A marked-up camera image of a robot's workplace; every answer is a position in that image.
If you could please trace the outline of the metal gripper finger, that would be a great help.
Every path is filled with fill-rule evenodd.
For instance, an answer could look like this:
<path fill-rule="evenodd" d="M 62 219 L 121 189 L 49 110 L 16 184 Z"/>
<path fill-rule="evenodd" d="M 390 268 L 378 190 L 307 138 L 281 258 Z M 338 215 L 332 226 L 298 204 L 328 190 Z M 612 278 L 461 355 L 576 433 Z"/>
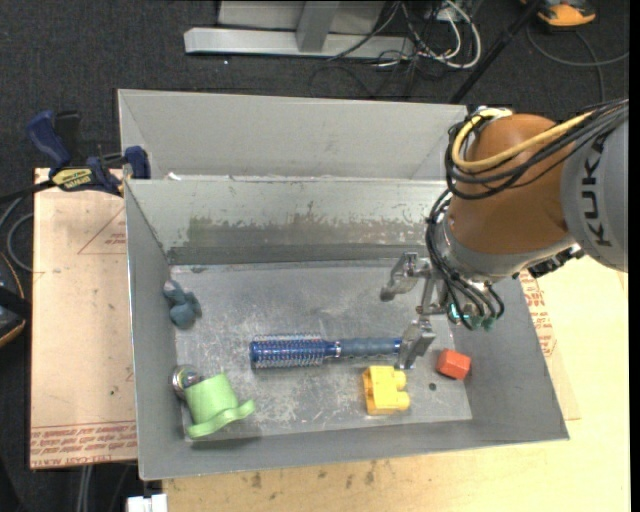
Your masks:
<path fill-rule="evenodd" d="M 381 301 L 391 301 L 397 295 L 409 293 L 421 278 L 426 278 L 432 265 L 428 258 L 417 252 L 403 252 L 394 264 L 387 283 L 381 288 Z"/>
<path fill-rule="evenodd" d="M 429 320 L 413 321 L 403 332 L 396 367 L 411 369 L 418 357 L 426 354 L 436 334 Z"/>

